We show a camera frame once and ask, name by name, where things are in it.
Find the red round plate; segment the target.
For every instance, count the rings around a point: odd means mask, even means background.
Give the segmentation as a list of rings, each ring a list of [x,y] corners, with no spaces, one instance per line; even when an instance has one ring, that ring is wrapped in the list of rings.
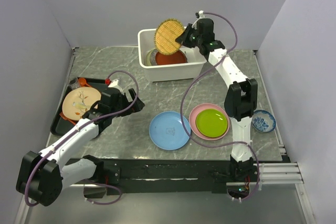
[[[179,50],[172,55],[164,55],[158,52],[155,56],[155,61],[157,65],[174,65],[187,63],[187,58],[185,54]]]

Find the round woven bamboo mat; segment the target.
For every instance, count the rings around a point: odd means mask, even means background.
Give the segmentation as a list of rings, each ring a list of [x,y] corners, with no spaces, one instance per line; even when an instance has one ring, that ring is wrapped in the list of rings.
[[[169,18],[161,22],[154,34],[156,49],[163,55],[172,55],[179,51],[182,45],[175,40],[184,30],[183,24],[175,18]]]

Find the cream plate with branch motif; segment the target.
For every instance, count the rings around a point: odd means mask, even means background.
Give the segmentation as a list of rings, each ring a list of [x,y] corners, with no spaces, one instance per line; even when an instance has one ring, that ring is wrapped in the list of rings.
[[[153,50],[149,51],[149,52],[147,53],[147,55],[146,55],[145,63],[146,63],[147,66],[152,66],[152,65],[150,64],[150,54],[151,54],[152,51],[153,51]]]

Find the blue plate with bamboo mat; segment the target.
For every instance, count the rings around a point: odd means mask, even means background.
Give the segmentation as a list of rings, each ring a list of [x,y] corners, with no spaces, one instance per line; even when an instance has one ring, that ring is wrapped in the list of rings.
[[[190,139],[191,126],[189,121],[178,112],[166,111],[153,118],[149,126],[152,142],[166,151],[182,148]]]

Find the dark plate with deer motif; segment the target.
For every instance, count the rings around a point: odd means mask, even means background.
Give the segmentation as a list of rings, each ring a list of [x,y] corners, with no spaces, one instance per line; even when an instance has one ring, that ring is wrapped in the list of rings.
[[[156,66],[157,62],[156,62],[156,54],[158,53],[158,51],[156,49],[154,49],[151,54],[150,54],[150,64],[152,66]]]

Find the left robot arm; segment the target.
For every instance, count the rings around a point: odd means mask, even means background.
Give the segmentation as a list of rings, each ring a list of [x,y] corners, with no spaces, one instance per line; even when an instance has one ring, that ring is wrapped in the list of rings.
[[[101,99],[87,110],[77,124],[57,142],[35,153],[29,151],[22,159],[16,190],[24,195],[26,205],[51,205],[63,189],[82,180],[103,183],[108,179],[104,162],[86,155],[68,164],[73,154],[96,138],[112,123],[112,119],[140,112],[144,103],[138,89],[129,89],[132,101],[117,88],[106,88]]]

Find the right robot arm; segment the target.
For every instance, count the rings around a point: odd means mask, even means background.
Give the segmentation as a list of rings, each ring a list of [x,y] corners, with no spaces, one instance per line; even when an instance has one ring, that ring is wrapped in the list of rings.
[[[250,133],[257,106],[258,82],[243,74],[228,55],[229,50],[215,39],[214,22],[210,18],[199,17],[194,24],[188,24],[176,42],[188,48],[197,47],[227,85],[224,109],[230,117],[233,134],[231,178],[242,181],[247,175],[258,174],[259,162],[251,147]]]

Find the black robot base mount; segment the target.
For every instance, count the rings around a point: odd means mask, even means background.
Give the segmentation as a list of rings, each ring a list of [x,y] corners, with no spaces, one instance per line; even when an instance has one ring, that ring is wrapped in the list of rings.
[[[225,194],[227,183],[256,182],[257,166],[231,161],[178,161],[160,159],[98,159],[86,155],[98,170],[89,179],[106,183],[123,193],[174,193],[210,191]]]

